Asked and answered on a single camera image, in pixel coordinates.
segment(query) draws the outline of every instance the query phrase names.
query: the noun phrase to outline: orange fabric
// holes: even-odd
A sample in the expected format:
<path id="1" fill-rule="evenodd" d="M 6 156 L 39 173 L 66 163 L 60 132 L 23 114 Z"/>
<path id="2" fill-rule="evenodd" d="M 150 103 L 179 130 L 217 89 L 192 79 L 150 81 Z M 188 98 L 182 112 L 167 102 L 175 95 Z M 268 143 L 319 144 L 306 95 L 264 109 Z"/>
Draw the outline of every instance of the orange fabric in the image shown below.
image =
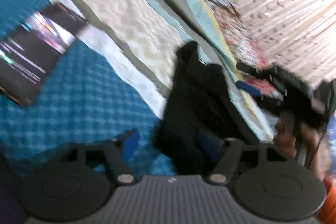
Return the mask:
<path id="1" fill-rule="evenodd" d="M 332 184 L 328 190 L 325 203 L 319 213 L 324 224 L 336 224 L 336 186 Z"/>

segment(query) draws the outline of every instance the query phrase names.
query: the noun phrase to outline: blue checkered fabric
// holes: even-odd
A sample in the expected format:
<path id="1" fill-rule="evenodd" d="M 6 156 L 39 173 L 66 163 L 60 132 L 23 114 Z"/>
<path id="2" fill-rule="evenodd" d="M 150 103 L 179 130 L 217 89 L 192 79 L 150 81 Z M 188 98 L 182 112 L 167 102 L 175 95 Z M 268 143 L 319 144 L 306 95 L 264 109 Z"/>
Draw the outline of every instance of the blue checkered fabric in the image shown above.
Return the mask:
<path id="1" fill-rule="evenodd" d="M 49 0 L 0 0 L 0 38 Z M 172 174 L 170 160 L 151 143 L 158 118 L 107 60 L 75 41 L 47 78 L 36 102 L 20 108 L 0 96 L 0 149 L 27 173 L 68 143 L 91 144 L 136 128 L 140 144 L 128 162 L 137 177 Z"/>

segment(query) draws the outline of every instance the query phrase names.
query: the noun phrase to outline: ridged gray surface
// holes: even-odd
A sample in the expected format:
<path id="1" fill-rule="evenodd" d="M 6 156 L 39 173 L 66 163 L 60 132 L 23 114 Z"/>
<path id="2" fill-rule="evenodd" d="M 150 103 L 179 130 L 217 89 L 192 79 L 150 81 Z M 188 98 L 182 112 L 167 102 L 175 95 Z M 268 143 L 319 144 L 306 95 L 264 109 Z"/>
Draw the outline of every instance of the ridged gray surface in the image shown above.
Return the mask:
<path id="1" fill-rule="evenodd" d="M 45 224 L 30 218 L 26 224 Z M 97 213 L 67 224 L 275 224 L 242 209 L 221 186 L 202 177 L 145 176 L 131 187 L 119 187 Z M 287 224 L 319 224 L 315 218 Z"/>

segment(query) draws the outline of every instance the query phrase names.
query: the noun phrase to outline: white curtain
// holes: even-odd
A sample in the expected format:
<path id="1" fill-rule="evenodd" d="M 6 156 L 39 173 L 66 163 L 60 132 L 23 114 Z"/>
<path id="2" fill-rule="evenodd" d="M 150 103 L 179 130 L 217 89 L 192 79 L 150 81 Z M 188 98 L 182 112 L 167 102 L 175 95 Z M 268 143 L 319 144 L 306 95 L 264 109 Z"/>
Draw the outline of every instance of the white curtain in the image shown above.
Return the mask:
<path id="1" fill-rule="evenodd" d="M 229 0 L 269 63 L 311 85 L 336 77 L 336 0 Z"/>

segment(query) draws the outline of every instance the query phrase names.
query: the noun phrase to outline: gray mechanical device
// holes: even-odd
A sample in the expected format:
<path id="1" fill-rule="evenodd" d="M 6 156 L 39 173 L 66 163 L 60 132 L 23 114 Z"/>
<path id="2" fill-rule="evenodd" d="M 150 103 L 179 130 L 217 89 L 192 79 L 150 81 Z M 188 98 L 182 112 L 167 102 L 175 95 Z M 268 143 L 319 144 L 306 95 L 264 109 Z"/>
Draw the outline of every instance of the gray mechanical device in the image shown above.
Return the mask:
<path id="1" fill-rule="evenodd" d="M 86 166 L 82 148 L 22 181 L 17 196 L 30 215 L 25 224 L 320 223 L 315 215 L 325 200 L 324 185 L 270 144 L 225 140 L 207 178 L 140 181 L 112 142 L 101 148 L 106 174 Z"/>

